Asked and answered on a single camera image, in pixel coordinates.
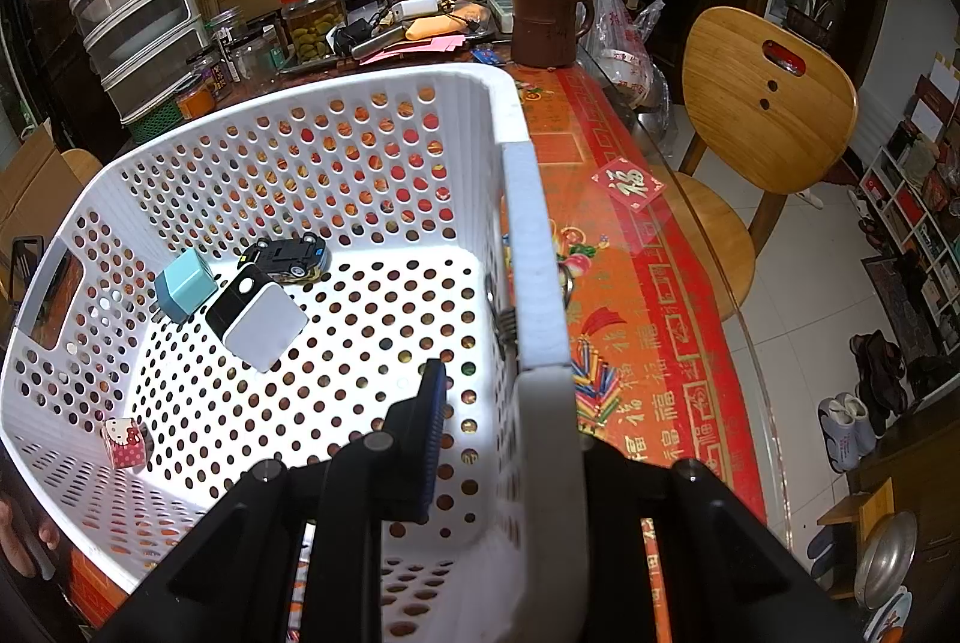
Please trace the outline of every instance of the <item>white plastic basket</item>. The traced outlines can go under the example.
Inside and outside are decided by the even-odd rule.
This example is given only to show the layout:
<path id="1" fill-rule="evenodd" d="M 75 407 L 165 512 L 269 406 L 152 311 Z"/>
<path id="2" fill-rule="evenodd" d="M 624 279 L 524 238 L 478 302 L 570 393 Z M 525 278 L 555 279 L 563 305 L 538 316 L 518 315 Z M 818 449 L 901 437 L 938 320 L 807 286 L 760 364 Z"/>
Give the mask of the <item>white plastic basket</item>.
<path id="1" fill-rule="evenodd" d="M 501 360 L 485 285 L 506 307 L 503 197 L 519 364 Z M 288 286 L 311 323 L 271 372 L 244 368 L 202 314 L 149 321 L 152 278 L 184 245 L 225 285 L 253 238 L 308 229 L 328 240 L 329 278 Z M 30 332 L 67 252 L 83 281 L 45 350 Z M 424 526 L 384 528 L 385 635 L 573 639 L 587 534 L 568 336 L 536 157 L 499 69 L 284 90 L 104 168 L 14 327 L 3 442 L 66 536 L 133 590 L 243 470 L 326 459 L 438 356 L 450 382 L 436 499 Z M 110 469 L 97 433 L 122 415 L 155 440 L 139 473 Z"/>

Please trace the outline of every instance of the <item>person's hand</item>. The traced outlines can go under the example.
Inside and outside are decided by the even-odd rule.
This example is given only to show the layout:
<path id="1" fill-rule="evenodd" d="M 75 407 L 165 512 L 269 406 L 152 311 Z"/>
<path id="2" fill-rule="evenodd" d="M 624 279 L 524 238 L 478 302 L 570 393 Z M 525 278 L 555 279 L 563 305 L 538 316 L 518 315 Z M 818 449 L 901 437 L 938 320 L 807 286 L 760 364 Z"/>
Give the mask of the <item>person's hand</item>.
<path id="1" fill-rule="evenodd" d="M 44 518 L 40 522 L 40 528 L 37 530 L 37 537 L 48 549 L 55 551 L 59 546 L 59 528 L 56 528 L 54 522 L 49 518 Z"/>
<path id="2" fill-rule="evenodd" d="M 13 528 L 15 510 L 16 502 L 11 497 L 0 495 L 0 550 L 14 570 L 24 578 L 32 578 L 37 574 L 37 565 Z M 59 546 L 61 533 L 53 521 L 45 516 L 37 528 L 37 537 L 50 551 L 54 551 Z"/>
<path id="3" fill-rule="evenodd" d="M 37 566 L 30 558 L 20 538 L 13 531 L 13 506 L 16 502 L 6 496 L 0 496 L 0 550 L 11 567 L 24 578 L 32 578 L 37 574 Z"/>

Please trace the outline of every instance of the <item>small jar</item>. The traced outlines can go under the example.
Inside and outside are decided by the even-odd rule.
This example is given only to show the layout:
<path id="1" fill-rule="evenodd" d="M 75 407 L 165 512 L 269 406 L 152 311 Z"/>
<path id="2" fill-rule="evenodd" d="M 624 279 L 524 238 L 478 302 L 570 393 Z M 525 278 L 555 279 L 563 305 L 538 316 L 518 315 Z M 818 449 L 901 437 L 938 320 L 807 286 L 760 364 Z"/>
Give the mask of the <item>small jar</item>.
<path id="1" fill-rule="evenodd" d="M 213 112 L 216 102 L 213 100 L 213 93 L 210 92 L 209 85 L 203 78 L 203 74 L 197 72 L 184 80 L 182 85 L 176 88 L 176 107 L 179 108 L 184 120 L 196 120 L 205 114 Z"/>
<path id="2" fill-rule="evenodd" d="M 214 101 L 223 101 L 229 96 L 232 81 L 217 44 L 210 44 L 203 47 L 200 52 L 195 52 L 186 59 L 186 64 L 194 73 L 203 75 L 203 80 L 213 94 Z"/>
<path id="3" fill-rule="evenodd" d="M 326 35 L 346 19 L 341 0 L 280 0 L 283 21 L 294 42 L 296 59 L 305 64 L 332 54 Z"/>
<path id="4" fill-rule="evenodd" d="M 264 16 L 248 22 L 247 27 L 251 31 L 261 31 L 267 41 L 274 45 L 274 62 L 277 64 L 277 70 L 282 69 L 290 55 L 290 41 L 283 27 L 280 10 L 268 11 Z"/>
<path id="5" fill-rule="evenodd" d="M 227 11 L 221 11 L 206 23 L 206 30 L 212 37 L 218 34 L 224 37 L 224 40 L 235 41 L 240 37 L 247 35 L 247 23 L 243 18 L 243 10 L 239 6 L 228 8 Z"/>
<path id="6" fill-rule="evenodd" d="M 248 33 L 247 23 L 243 18 L 243 11 L 240 7 L 228 8 L 227 11 L 221 11 L 217 16 L 206 23 L 206 30 L 210 33 L 213 43 L 220 48 L 220 54 L 224 59 L 224 65 L 227 66 L 232 82 L 240 82 L 240 75 L 233 65 L 233 59 L 230 57 L 233 44 L 239 38 Z"/>
<path id="7" fill-rule="evenodd" d="M 240 82 L 251 98 L 277 87 L 277 66 L 272 56 L 274 45 L 263 34 L 254 32 L 233 42 L 230 57 L 240 74 Z"/>

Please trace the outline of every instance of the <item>doormat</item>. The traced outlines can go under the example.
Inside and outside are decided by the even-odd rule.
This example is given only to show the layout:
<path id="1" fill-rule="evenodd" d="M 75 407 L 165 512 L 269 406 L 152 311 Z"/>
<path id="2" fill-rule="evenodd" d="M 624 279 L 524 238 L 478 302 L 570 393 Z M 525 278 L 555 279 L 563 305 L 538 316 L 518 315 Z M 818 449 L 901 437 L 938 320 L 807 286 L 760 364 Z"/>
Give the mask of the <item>doormat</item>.
<path id="1" fill-rule="evenodd" d="M 906 363 L 922 355 L 938 355 L 940 350 L 930 323 L 926 315 L 917 312 L 910 303 L 904 281 L 896 270 L 896 258 L 877 256 L 860 262 L 874 284 Z"/>

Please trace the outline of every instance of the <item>toy car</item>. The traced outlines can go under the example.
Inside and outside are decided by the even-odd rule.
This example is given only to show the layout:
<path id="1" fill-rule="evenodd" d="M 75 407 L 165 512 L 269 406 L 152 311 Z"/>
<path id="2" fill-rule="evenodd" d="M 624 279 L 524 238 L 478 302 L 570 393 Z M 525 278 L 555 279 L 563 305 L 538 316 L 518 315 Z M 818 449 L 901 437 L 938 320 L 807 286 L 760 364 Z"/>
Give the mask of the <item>toy car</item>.
<path id="1" fill-rule="evenodd" d="M 248 247 L 237 268 L 256 264 L 277 283 L 314 283 L 326 271 L 329 264 L 326 242 L 317 235 L 306 232 L 298 240 L 256 240 Z"/>

